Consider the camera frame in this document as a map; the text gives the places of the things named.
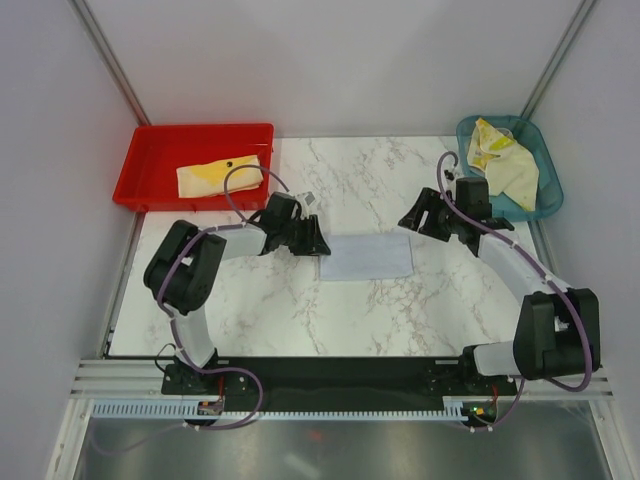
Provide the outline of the light blue towel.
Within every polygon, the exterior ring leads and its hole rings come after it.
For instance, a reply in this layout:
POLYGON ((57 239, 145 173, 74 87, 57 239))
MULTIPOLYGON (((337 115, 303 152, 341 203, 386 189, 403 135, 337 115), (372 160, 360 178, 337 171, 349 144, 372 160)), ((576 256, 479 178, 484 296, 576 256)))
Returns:
POLYGON ((322 281, 398 279, 414 273, 409 236, 399 233, 330 235, 320 260, 322 281))

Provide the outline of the pale yellow patterned towel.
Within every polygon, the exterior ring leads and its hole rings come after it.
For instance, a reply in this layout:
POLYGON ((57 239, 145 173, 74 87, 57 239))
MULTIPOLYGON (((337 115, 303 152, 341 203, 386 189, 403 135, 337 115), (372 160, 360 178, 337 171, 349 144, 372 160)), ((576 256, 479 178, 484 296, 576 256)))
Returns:
POLYGON ((535 209, 539 169, 533 154, 483 118, 475 121, 467 162, 487 180, 490 196, 505 194, 524 211, 535 209))

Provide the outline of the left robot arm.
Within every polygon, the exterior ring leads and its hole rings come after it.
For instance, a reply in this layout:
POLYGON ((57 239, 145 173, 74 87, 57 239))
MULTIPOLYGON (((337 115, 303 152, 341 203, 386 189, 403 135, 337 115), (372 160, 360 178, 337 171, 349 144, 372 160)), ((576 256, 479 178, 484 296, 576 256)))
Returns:
POLYGON ((197 394, 213 391, 219 371, 208 363, 216 352, 205 303, 223 262, 258 257, 286 247, 294 256, 329 256, 318 216, 303 203, 276 192, 264 209, 235 225, 201 229, 178 220, 169 229, 143 275, 158 307, 169 318, 179 360, 188 365, 184 382, 197 394))

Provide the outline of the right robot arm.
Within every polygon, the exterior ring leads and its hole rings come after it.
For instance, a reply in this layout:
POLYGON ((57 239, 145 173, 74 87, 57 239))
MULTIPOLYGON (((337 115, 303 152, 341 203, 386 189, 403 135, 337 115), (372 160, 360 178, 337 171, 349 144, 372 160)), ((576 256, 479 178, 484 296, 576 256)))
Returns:
POLYGON ((571 287, 523 247, 513 225, 492 212, 481 178, 458 178, 451 188, 421 190, 399 227, 447 242, 457 238, 488 265, 520 303, 512 340, 470 346, 458 385, 480 394, 494 376, 545 380, 569 390, 562 377, 579 375, 582 391, 600 368, 599 302, 588 289, 571 287))

